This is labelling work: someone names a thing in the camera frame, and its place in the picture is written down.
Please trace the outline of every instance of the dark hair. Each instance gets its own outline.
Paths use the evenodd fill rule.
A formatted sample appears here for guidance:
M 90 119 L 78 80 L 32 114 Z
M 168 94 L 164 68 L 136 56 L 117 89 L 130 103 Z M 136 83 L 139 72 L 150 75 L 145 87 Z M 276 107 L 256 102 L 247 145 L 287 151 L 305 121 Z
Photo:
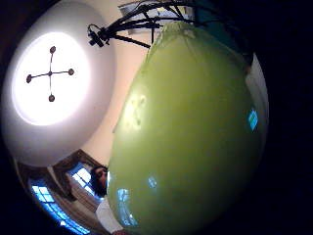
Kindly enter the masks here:
M 98 197 L 104 197 L 107 195 L 107 185 L 105 187 L 103 187 L 103 185 L 101 184 L 101 182 L 99 181 L 99 178 L 96 174 L 96 170 L 99 168 L 103 168 L 105 170 L 105 172 L 108 172 L 108 168 L 104 165 L 96 165 L 94 166 L 91 170 L 90 170 L 90 175 L 91 175 L 91 187 L 93 189 L 93 191 L 95 192 L 95 194 Z

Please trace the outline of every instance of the man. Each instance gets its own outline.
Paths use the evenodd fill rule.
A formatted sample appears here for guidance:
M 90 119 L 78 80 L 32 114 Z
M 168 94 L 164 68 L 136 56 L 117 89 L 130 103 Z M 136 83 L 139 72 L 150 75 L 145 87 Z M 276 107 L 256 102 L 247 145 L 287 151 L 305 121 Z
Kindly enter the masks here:
M 100 223 L 112 235 L 127 235 L 123 227 L 115 219 L 108 202 L 107 197 L 107 177 L 108 168 L 104 165 L 97 165 L 90 171 L 91 174 L 91 187 L 98 197 L 104 197 L 104 200 L 99 204 L 96 215 Z

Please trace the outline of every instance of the round light fixture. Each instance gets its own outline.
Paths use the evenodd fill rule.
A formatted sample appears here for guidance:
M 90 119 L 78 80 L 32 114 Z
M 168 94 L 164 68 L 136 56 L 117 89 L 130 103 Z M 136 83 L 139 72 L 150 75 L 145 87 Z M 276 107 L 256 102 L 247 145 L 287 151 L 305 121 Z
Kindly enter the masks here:
M 59 122 L 79 107 L 89 81 L 88 60 L 79 44 L 62 32 L 44 34 L 24 50 L 16 66 L 12 82 L 15 109 L 34 125 Z

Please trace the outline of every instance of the green balloon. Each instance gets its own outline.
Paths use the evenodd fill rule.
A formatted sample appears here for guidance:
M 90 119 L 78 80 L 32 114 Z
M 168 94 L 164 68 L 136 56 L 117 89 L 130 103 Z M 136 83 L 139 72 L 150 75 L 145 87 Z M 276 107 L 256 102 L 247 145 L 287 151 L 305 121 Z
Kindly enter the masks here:
M 243 57 L 169 23 L 131 84 L 109 163 L 112 211 L 131 234 L 190 234 L 224 212 L 262 152 Z

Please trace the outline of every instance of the window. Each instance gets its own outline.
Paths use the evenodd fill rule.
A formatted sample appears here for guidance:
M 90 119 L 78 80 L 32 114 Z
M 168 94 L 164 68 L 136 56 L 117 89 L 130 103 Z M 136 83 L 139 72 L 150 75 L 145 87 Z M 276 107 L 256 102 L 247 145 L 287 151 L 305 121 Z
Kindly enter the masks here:
M 84 188 L 88 193 L 94 196 L 98 201 L 102 201 L 102 198 L 99 198 L 95 192 L 91 189 L 90 178 L 91 175 L 89 171 L 84 167 L 83 164 L 78 163 L 77 166 L 72 169 L 70 175 L 79 183 L 79 185 Z
M 32 181 L 31 189 L 41 206 L 55 220 L 57 220 L 61 226 L 64 226 L 71 232 L 78 235 L 88 234 L 90 232 L 68 217 L 68 215 L 55 202 L 43 180 Z

